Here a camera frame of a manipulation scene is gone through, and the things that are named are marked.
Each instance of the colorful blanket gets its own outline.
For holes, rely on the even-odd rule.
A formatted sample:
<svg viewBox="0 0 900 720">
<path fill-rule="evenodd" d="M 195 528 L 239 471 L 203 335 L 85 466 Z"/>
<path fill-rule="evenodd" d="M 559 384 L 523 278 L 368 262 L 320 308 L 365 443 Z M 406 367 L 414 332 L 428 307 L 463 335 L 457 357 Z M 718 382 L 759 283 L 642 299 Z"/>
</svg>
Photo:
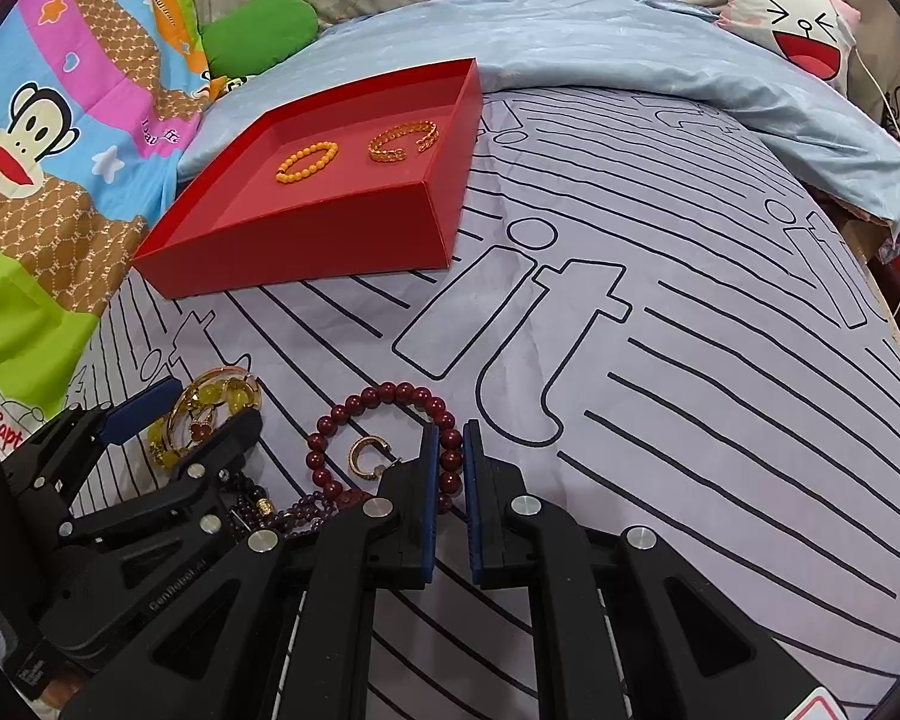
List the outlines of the colorful blanket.
<svg viewBox="0 0 900 720">
<path fill-rule="evenodd" d="M 214 90 L 191 0 L 19 0 L 2 23 L 5 452 L 59 408 Z"/>
</svg>

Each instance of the dark red beaded bracelet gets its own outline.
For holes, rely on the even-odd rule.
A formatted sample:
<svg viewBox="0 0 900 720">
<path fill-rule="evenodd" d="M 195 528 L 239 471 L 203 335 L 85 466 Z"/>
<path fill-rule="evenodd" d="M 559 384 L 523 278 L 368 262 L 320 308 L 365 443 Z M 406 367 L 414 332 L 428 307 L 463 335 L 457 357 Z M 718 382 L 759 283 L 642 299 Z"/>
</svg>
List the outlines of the dark red beaded bracelet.
<svg viewBox="0 0 900 720">
<path fill-rule="evenodd" d="M 377 386 L 367 386 L 359 395 L 350 395 L 343 401 L 343 405 L 337 404 L 330 409 L 329 415 L 324 415 L 317 420 L 317 432 L 307 437 L 307 446 L 310 451 L 305 463 L 308 469 L 313 471 L 312 479 L 317 487 L 323 490 L 323 495 L 328 501 L 337 505 L 338 509 L 347 509 L 370 497 L 358 488 L 344 490 L 343 485 L 333 478 L 330 470 L 325 467 L 327 439 L 337 432 L 338 425 L 346 424 L 353 416 L 361 415 L 366 409 L 375 409 L 381 403 L 399 405 L 413 405 L 424 410 L 434 425 L 439 427 L 440 447 L 440 475 L 437 479 L 439 495 L 437 495 L 437 511 L 440 514 L 450 511 L 453 506 L 453 497 L 459 495 L 463 489 L 460 474 L 463 468 L 463 436 L 456 429 L 457 420 L 447 410 L 442 398 L 434 397 L 426 386 L 413 386 L 410 382 L 384 382 Z"/>
</svg>

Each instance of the red box lid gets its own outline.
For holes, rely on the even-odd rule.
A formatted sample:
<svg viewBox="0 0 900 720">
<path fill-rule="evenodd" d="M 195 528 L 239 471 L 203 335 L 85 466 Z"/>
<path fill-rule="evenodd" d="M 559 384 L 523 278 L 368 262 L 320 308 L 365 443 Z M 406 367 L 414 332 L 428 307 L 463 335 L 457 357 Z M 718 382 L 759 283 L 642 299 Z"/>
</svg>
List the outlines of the red box lid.
<svg viewBox="0 0 900 720">
<path fill-rule="evenodd" d="M 482 95 L 474 59 L 395 71 L 328 89 L 264 114 L 180 194 L 132 265 L 164 296 L 303 278 L 446 268 L 460 220 Z M 433 121 L 440 137 L 418 153 L 415 133 L 370 159 L 370 139 Z M 275 175 L 320 141 L 340 146 L 324 170 L 293 184 Z M 306 157 L 297 169 L 316 162 Z"/>
</svg>

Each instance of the green pillow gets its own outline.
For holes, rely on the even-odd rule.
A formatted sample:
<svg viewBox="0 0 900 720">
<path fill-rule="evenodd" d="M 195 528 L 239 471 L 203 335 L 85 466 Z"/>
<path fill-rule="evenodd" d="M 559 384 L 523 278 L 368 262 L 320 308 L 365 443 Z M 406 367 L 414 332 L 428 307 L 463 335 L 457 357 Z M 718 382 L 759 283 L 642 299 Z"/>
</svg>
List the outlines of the green pillow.
<svg viewBox="0 0 900 720">
<path fill-rule="evenodd" d="M 230 79 L 258 76 L 316 37 L 317 13 L 303 0 L 251 0 L 202 30 L 210 73 Z"/>
</svg>

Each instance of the cartoon face pillow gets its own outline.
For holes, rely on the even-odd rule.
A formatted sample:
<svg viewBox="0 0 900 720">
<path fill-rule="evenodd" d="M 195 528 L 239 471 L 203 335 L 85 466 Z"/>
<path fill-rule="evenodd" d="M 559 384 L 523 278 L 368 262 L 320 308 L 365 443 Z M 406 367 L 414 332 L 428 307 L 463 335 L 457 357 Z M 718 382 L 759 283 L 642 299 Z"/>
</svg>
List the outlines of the cartoon face pillow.
<svg viewBox="0 0 900 720">
<path fill-rule="evenodd" d="M 841 0 L 730 0 L 717 24 L 847 93 L 860 12 Z"/>
</svg>

